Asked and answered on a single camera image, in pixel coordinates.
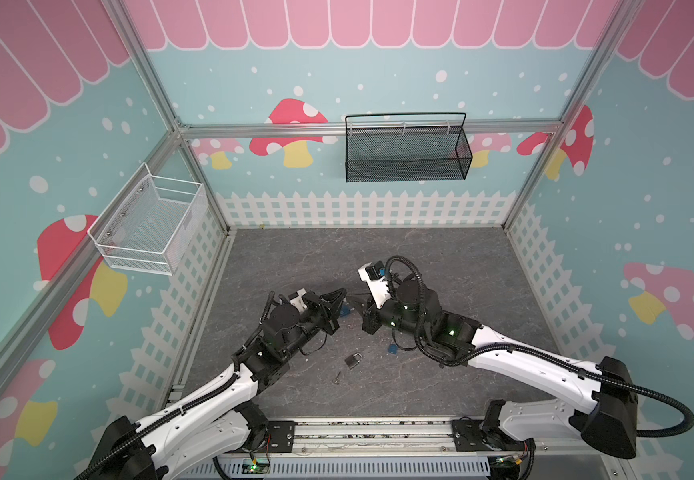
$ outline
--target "black cable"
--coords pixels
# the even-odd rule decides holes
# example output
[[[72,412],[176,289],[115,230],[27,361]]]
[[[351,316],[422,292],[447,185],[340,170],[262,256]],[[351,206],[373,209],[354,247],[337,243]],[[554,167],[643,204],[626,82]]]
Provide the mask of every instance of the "black cable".
[[[534,452],[536,451],[536,443],[534,442],[533,438],[529,438],[528,443],[530,445],[528,448],[528,462],[526,462],[526,469],[523,470],[523,473],[521,473],[519,477],[517,477],[517,480],[526,480],[528,475],[531,474],[531,470],[534,469]]]
[[[517,345],[514,343],[492,343],[490,345],[482,346],[480,348],[477,348],[473,350],[472,352],[467,353],[467,355],[462,356],[459,359],[456,360],[446,360],[441,357],[436,356],[435,354],[428,352],[424,348],[424,344],[421,341],[421,330],[424,325],[424,317],[426,314],[425,310],[425,298],[424,298],[424,293],[425,293],[425,287],[424,287],[424,281],[421,278],[421,272],[419,272],[419,269],[414,265],[409,259],[405,258],[404,256],[400,255],[395,255],[391,256],[389,260],[387,260],[387,264],[384,267],[385,268],[385,274],[390,274],[390,266],[393,262],[398,261],[402,264],[405,264],[410,271],[416,275],[416,283],[418,285],[419,289],[419,317],[416,321],[416,328],[414,329],[414,342],[416,343],[416,347],[419,349],[420,352],[422,352],[426,357],[435,360],[442,366],[460,366],[465,363],[467,363],[469,360],[472,360],[478,355],[482,355],[483,353],[487,352],[492,352],[495,350],[507,350],[508,352],[512,353],[512,351],[518,351],[522,353],[526,353],[528,355],[532,355],[534,357],[540,358],[542,360],[545,360],[546,362],[552,363],[553,365],[557,365],[560,367],[563,367],[564,369],[568,370],[571,373],[574,373],[576,375],[582,376],[583,377],[588,377],[591,378],[592,380],[595,380],[600,383],[605,383],[607,385],[611,385],[615,388],[618,389],[625,389],[630,392],[637,393],[638,395],[643,395],[647,396],[649,398],[653,398],[661,403],[665,403],[669,405],[670,407],[676,409],[683,415],[683,419],[680,421],[679,424],[675,426],[671,426],[668,428],[659,428],[656,430],[638,430],[637,431],[637,436],[642,437],[642,438],[662,438],[662,437],[671,437],[671,436],[676,436],[680,435],[681,433],[685,433],[688,430],[690,430],[694,426],[694,414],[691,411],[690,408],[688,408],[686,405],[683,403],[679,402],[678,400],[671,398],[670,396],[664,395],[663,393],[655,392],[654,390],[647,389],[645,387],[641,387],[638,385],[633,385],[631,383],[623,382],[621,380],[617,379],[612,379],[606,376],[599,375],[594,372],[588,372],[588,371],[582,371],[581,368],[578,366],[572,365],[568,362],[564,362],[563,360],[559,360],[555,358],[554,356],[543,352],[541,350],[536,350],[533,348],[530,348],[528,346],[523,346],[523,345]]]
[[[399,344],[398,339],[396,339],[394,336],[395,332],[396,332],[396,330],[392,329],[392,341],[395,343],[395,345],[398,346],[398,348],[400,350],[403,350],[404,352],[412,352],[412,351],[416,350],[416,345],[412,346],[411,348],[408,348],[407,346],[402,346],[401,344]]]
[[[213,458],[213,467],[216,469],[216,473],[218,474],[218,476],[222,477],[222,480],[232,480],[229,475],[224,473],[224,470],[222,470],[222,466],[218,464],[217,457]]]
[[[328,334],[327,334],[327,333],[325,333],[325,337],[323,338],[323,343],[321,343],[320,346],[319,346],[318,348],[314,349],[314,350],[311,351],[311,352],[305,352],[305,351],[303,351],[302,349],[299,349],[299,352],[300,352],[302,355],[304,355],[304,356],[312,355],[312,354],[315,353],[316,351],[318,351],[318,350],[320,350],[321,348],[323,348],[323,347],[325,346],[326,341],[328,341]]]

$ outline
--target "metal frame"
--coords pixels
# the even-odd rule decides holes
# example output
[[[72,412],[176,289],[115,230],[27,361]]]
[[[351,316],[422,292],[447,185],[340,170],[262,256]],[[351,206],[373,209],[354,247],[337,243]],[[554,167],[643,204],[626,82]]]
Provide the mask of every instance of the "metal frame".
[[[560,148],[560,144],[566,138],[568,131],[573,126],[573,122],[576,121],[576,117],[582,111],[584,103],[590,96],[603,70],[606,69],[606,66],[613,58],[619,42],[626,33],[627,27],[630,26],[630,23],[640,10],[642,2],[643,0],[620,0],[616,5],[616,9],[606,25],[606,30],[600,38],[600,43],[592,51],[592,55],[587,60],[584,70],[582,70],[582,75],[573,86],[572,95],[566,103],[563,113],[560,115],[560,128],[548,139],[546,146],[542,149],[539,158],[536,159],[534,167],[526,177],[523,187],[520,188],[520,193],[506,216],[504,222],[505,230],[512,227],[523,206],[534,192],[544,169],[550,162],[553,154]]]

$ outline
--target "light blue wall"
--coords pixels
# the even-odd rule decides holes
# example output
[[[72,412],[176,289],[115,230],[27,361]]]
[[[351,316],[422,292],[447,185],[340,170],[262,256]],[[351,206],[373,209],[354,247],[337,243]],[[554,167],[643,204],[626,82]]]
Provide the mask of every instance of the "light blue wall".
[[[367,111],[451,110],[489,120],[556,118],[589,54],[573,46],[509,50],[492,44],[478,49],[329,44],[315,50],[289,45],[192,52],[169,45],[150,52],[178,105],[176,113],[194,125],[262,123],[284,98],[309,103],[331,122]],[[440,71],[446,72],[443,82],[437,80]],[[301,95],[294,93],[296,87]]]
[[[629,263],[694,273],[694,102],[679,99],[663,79],[651,80],[636,64],[615,58],[587,104],[596,139],[590,164],[577,177],[565,161],[557,182],[542,178],[513,229],[519,256],[530,269],[531,256],[520,251],[528,242],[523,228],[531,229],[526,225],[531,217],[539,230],[546,229],[554,256],[562,255],[562,270],[572,271],[570,282],[581,287],[581,302],[591,306],[589,318],[602,326],[602,342],[616,348],[614,356],[627,364],[633,381],[694,411],[694,338],[681,336],[669,311],[652,325],[640,321],[629,301],[642,290],[624,274]],[[546,288],[543,281],[530,280],[536,290]],[[557,299],[544,296],[540,293],[554,309]],[[681,302],[691,302],[689,292]],[[567,334],[572,317],[548,320],[558,337],[566,336],[561,348],[576,342],[577,330]],[[645,402],[642,413],[661,426],[680,419],[654,401]],[[667,475],[671,460],[659,457],[659,446],[682,460],[680,478],[694,478],[694,429],[640,443],[633,465],[644,480],[673,478]]]
[[[84,89],[34,131],[12,133],[0,155],[0,341],[38,295],[34,250],[43,229],[68,216],[101,213],[165,133],[131,63]],[[32,177],[44,178],[48,190],[33,190]]]

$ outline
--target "wall mural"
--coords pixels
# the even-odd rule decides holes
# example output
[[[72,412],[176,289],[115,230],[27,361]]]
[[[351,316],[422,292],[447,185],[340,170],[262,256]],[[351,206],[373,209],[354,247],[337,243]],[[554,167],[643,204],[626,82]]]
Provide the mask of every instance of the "wall mural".
[[[282,101],[272,121],[302,110],[308,117],[297,117],[301,123],[324,121],[296,99]],[[541,150],[525,156],[512,149],[527,135],[469,135],[473,163],[457,181],[347,184],[344,139],[337,137],[203,138],[191,145],[230,225],[498,226]],[[302,185],[310,186],[305,194]]]
[[[665,78],[678,98],[694,101],[694,0],[646,0],[619,56],[648,78]]]
[[[615,58],[585,109],[596,139],[583,175],[567,149],[586,131],[577,121],[571,162],[550,162],[511,233],[561,351],[615,354],[636,383],[694,411],[694,102],[670,81]],[[655,405],[640,403],[641,428],[678,422]],[[639,478],[694,478],[694,429],[639,439],[631,464]]]

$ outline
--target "red mushroom cap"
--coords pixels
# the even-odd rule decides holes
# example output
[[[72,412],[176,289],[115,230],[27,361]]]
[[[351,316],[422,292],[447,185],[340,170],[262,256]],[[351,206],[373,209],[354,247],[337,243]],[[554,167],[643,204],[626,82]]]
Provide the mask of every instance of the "red mushroom cap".
[[[272,124],[326,124],[328,120],[315,107],[301,100],[286,98],[281,100],[277,107],[270,113],[265,123]],[[254,138],[249,148],[256,155],[265,156],[275,153],[277,150],[295,141],[310,140],[326,144],[336,142],[336,137],[281,137],[281,138]]]
[[[549,137],[550,134],[536,132],[520,142],[520,145],[517,146],[517,153],[523,156],[537,154],[541,151],[541,147]]]
[[[560,149],[568,155],[573,173],[576,175],[582,175],[590,162],[594,136],[595,125],[592,120],[592,111],[584,105],[579,112],[579,117],[573,122],[573,126],[560,145]]]

